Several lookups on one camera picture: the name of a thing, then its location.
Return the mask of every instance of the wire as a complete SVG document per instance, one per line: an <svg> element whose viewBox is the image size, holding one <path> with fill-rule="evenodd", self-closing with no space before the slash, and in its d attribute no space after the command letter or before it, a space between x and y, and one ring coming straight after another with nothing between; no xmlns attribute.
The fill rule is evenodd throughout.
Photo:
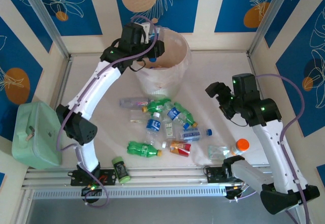
<svg viewBox="0 0 325 224"><path fill-rule="evenodd" d="M237 126L241 126L241 127L246 127L246 126L248 125L248 122L246 122L246 125L239 125L239 124L235 123L235 122L232 121L232 120L229 120L229 121L231 121L233 124L235 124L235 125L237 125Z"/></svg>
<svg viewBox="0 0 325 224"><path fill-rule="evenodd" d="M299 114L293 119L291 120L281 131L281 134L280 134L280 145L281 145L281 149L283 151L283 154L289 164L289 167L290 167L290 170L292 172L292 175L295 179L295 184L297 185L297 188L299 190L299 193L301 195L301 199L302 199L302 202L303 202L303 206L304 206L304 210L305 210L305 215L306 215L306 223L309 224L310 223L310 218L309 218L309 211L308 211L308 206L307 206L307 201L306 201L306 198L305 198L305 195L304 195L304 192L303 192L303 189L300 185L300 182L299 182L299 179L298 179L298 176L297 176L297 173L295 171L295 168L293 166L293 163L291 162L290 160L290 157L288 155L288 152L286 151L286 148L283 144L283 139L284 139L284 134L285 132L288 130L288 128L294 123L296 122L304 113L304 110L305 110L305 100L304 100L304 96L303 94L301 93L300 89L288 78L285 78L281 75L277 75L277 74L262 74L262 75L258 75L256 76L256 78L261 78L261 77L277 77L277 78L281 78L282 80L288 82L289 84L291 84L295 90L298 92L299 94L299 97L300 97L300 100L301 100L301 109L300 109L300 112Z"/></svg>
<svg viewBox="0 0 325 224"><path fill-rule="evenodd" d="M248 197L252 196L255 193L256 193L256 191L254 191L251 194L248 194L246 196L243 196L243 197L240 197L240 198L237 198L237 199L234 199L234 200L229 200L229 202L238 201L238 200L242 200L242 199L248 198Z"/></svg>
<svg viewBox="0 0 325 224"><path fill-rule="evenodd" d="M146 18L146 17L144 17L144 16L140 16L140 15L137 15L137 16L134 16L132 19L131 19L131 22L134 22L134 20L136 19L136 18L142 18L142 19L144 19L144 20L146 20L147 22L149 22L150 23L150 25L152 25L153 26L153 30L154 30L154 39L153 39L153 42L152 42L152 44L149 46L149 48L148 49L146 49L145 51L143 51L143 52L141 52L141 53L139 53L139 54L136 54L136 55L132 55L132 56L129 56L129 57L124 57L124 58L121 58L121 59L118 59L118 60L116 60L116 61L114 61L114 62L112 62L112 63L110 63L110 64L108 64L106 67L104 67L101 71L99 71L98 73L97 73L97 77L100 77L107 69L109 69L110 67L112 67L113 65L115 65L115 64L117 64L117 63L119 63L119 62L122 62L122 61L125 61L125 60L131 60L131 59L137 59L137 58L139 58L139 57L141 57L141 56L143 56L143 55L145 55L148 51L150 51L153 47L154 47L154 45L155 45L155 43L156 43L156 41L157 41L157 39L158 39L158 34L157 34L157 29L156 29L156 27L154 26L154 24L152 23L152 21L150 20L150 19L148 19L148 18ZM70 147L75 147L75 151L76 151L76 156L77 156L77 159L78 159L78 164L79 164L79 166L90 176L90 177L92 177L92 179L94 180L94 181L96 181L100 186L101 186L101 188L104 190L104 192L105 192L105 194L106 194L106 202L105 202L105 204L103 204L103 205L100 205L100 206L95 206L95 205L91 205L91 204L88 204L87 202L86 202L86 204L88 205L88 206L90 206L90 207L94 207L94 208L100 208L100 207L104 207L104 206L106 206L107 204L108 204L108 201L109 201L109 196L108 196L108 191L107 191L107 189L104 187L104 185L90 172L90 171L88 171L87 169L86 169L86 167L83 165L83 163L82 163L82 158L81 158L81 155L79 154L79 151L78 151L78 147L79 147L79 145L78 144L76 144L76 143L73 143L73 144L70 144L70 145L68 145L68 146L66 146L66 147L64 147L63 149L60 149L60 142L61 142L61 135L62 135L62 133L63 133L63 130L64 130L64 127L65 127L65 125L66 125L66 123L67 123L67 121L69 120L69 118L71 117L71 115L72 115L72 113L76 110L76 108L79 106L79 103L81 102L81 100L83 99L83 97L86 95L86 93L89 91L89 89L92 87L92 85L96 82L96 80L97 80L97 78L93 78L91 81L90 81L90 83L86 86L86 88L84 89L84 91L81 93L81 95L79 96L79 98L77 99L77 102L76 102L76 104L72 107L72 109L69 111L69 113L67 114L67 116L65 117L65 119L63 120L63 122L62 122L62 124L61 124L61 127L60 127L60 130L59 130L59 132L58 132L58 135L57 135L57 140L56 140L56 150L57 151L64 151L64 150L66 150L66 149L68 149L68 148L70 148Z"/></svg>

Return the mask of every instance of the white floor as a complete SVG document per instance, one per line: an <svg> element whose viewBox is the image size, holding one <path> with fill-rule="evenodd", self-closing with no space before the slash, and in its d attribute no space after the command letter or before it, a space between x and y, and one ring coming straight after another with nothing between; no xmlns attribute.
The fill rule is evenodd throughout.
<svg viewBox="0 0 325 224"><path fill-rule="evenodd" d="M98 56L74 57L62 100L63 105L79 92L98 62ZM129 111L119 107L120 98L142 96L134 72L128 69L106 92L91 118L92 123L98 127L95 148L101 166L112 167L111 160L116 156L122 156L129 168L177 168L220 164L221 162L208 159L208 145L231 147L240 138L250 142L250 149L243 156L251 164L267 164L262 146L252 129L248 126L238 127L226 120L218 108L218 101L205 93L206 87L216 81L224 82L232 88L232 75L250 72L245 53L194 52L193 63L173 100L187 108L199 126L211 128L213 136L193 144L188 158L171 154L167 150L163 151L162 157L144 158L126 152L129 141L141 142L145 135L145 124L131 123ZM245 124L239 115L233 120L238 124ZM71 141L66 139L64 144L69 143ZM61 167L75 168L76 164L74 150L65 151Z"/></svg>

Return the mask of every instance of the plastic bucket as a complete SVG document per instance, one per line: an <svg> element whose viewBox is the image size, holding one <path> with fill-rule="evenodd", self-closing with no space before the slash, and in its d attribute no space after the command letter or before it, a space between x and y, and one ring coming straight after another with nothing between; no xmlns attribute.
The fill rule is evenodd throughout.
<svg viewBox="0 0 325 224"><path fill-rule="evenodd" d="M142 92L152 99L173 98L192 62L191 51L182 35L164 28L162 40L165 44L164 54L156 62L145 59L146 66L136 72ZM133 68L137 70L143 65L142 61L135 61Z"/></svg>

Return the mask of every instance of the bottle cap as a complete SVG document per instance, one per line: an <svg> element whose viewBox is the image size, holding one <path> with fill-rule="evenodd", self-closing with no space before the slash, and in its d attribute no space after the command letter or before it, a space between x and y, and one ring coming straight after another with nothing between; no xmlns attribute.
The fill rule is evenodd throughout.
<svg viewBox="0 0 325 224"><path fill-rule="evenodd" d="M211 129L207 129L207 135L211 136L212 135L212 130Z"/></svg>
<svg viewBox="0 0 325 224"><path fill-rule="evenodd" d="M154 112L154 113L153 113L153 116L160 118L160 113L158 113L158 112Z"/></svg>
<svg viewBox="0 0 325 224"><path fill-rule="evenodd" d="M236 147L240 151L246 151L249 148L249 142L246 139L240 139L237 141Z"/></svg>
<svg viewBox="0 0 325 224"><path fill-rule="evenodd" d="M188 124L188 123L186 123L186 124L183 126L184 129L187 129L188 127L189 127L189 124Z"/></svg>

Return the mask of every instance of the water bottle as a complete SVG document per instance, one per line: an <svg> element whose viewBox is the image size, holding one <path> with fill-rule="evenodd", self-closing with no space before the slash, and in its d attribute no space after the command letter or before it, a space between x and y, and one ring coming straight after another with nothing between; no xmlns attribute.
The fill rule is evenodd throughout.
<svg viewBox="0 0 325 224"><path fill-rule="evenodd" d="M153 100L146 97L122 98L120 99L120 107L141 110L142 107L147 106L151 101Z"/></svg>
<svg viewBox="0 0 325 224"><path fill-rule="evenodd" d="M142 112L162 112L164 108L164 104L166 102L170 102L169 98L164 98L158 101L152 101L147 106L142 107Z"/></svg>
<svg viewBox="0 0 325 224"><path fill-rule="evenodd" d="M158 132L160 129L160 114L158 112L154 112L152 117L148 120L147 123L147 134L145 143L147 144L155 144L158 142Z"/></svg>
<svg viewBox="0 0 325 224"><path fill-rule="evenodd" d="M162 147L166 148L167 145L169 146L172 141L176 140L176 133L173 122L171 120L164 121L162 123L162 130L164 132L165 139L165 141L162 143Z"/></svg>
<svg viewBox="0 0 325 224"><path fill-rule="evenodd" d="M209 137L212 135L211 129L202 130L198 127L191 129L184 129L180 132L180 139L184 142L194 142L202 139L203 137Z"/></svg>
<svg viewBox="0 0 325 224"><path fill-rule="evenodd" d="M186 116L178 111L173 103L166 102L164 105L164 110L167 112L167 115L172 119L172 121L182 125L185 129L189 127L189 123L186 121Z"/></svg>
<svg viewBox="0 0 325 224"><path fill-rule="evenodd" d="M161 156L161 150L155 149L150 144L137 143L135 141L130 141L128 143L127 153L136 154L142 157Z"/></svg>
<svg viewBox="0 0 325 224"><path fill-rule="evenodd" d="M192 114L188 110L182 107L182 105L178 102L175 102L174 105L178 111L180 111L186 116L186 121L188 124L190 124L192 127L198 126L198 123L194 121Z"/></svg>

